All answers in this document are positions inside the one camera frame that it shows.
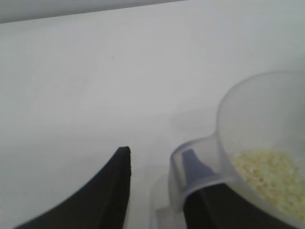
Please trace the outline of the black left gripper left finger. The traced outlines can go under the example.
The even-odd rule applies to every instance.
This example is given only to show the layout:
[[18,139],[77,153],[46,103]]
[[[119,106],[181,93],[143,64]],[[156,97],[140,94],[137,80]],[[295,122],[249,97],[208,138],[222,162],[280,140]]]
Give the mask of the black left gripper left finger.
[[61,204],[20,229],[123,229],[131,188],[131,150],[119,147],[104,167]]

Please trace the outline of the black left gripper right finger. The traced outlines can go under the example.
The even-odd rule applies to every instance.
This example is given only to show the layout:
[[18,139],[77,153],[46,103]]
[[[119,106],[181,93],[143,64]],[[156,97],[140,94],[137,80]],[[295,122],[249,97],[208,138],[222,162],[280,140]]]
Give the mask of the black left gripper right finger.
[[[231,157],[236,171],[247,184],[284,216],[297,218],[297,168],[286,155],[273,151],[247,151]],[[272,216],[250,203],[245,195],[227,184],[195,192],[185,206],[203,208],[217,229],[290,229],[281,216]]]

